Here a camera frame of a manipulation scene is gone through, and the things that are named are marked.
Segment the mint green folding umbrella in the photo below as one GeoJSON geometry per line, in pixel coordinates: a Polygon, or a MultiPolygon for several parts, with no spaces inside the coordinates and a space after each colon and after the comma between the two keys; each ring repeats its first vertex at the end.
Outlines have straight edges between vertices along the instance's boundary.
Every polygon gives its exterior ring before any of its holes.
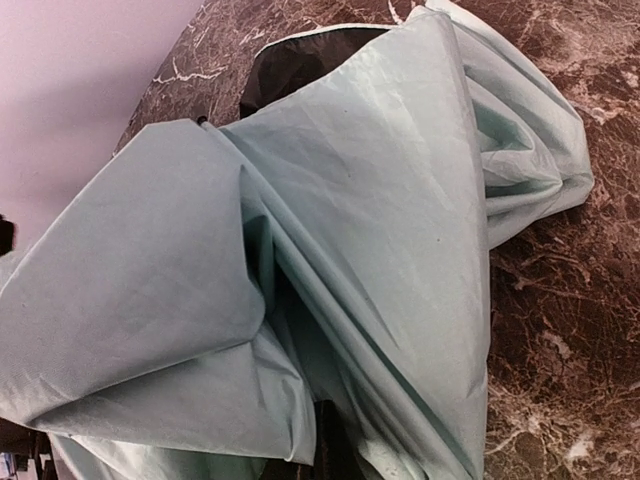
{"type": "Polygon", "coordinates": [[[265,46],[144,127],[1,290],[1,415],[83,479],[484,473],[489,252],[594,184],[573,106],[448,2],[265,46]]]}

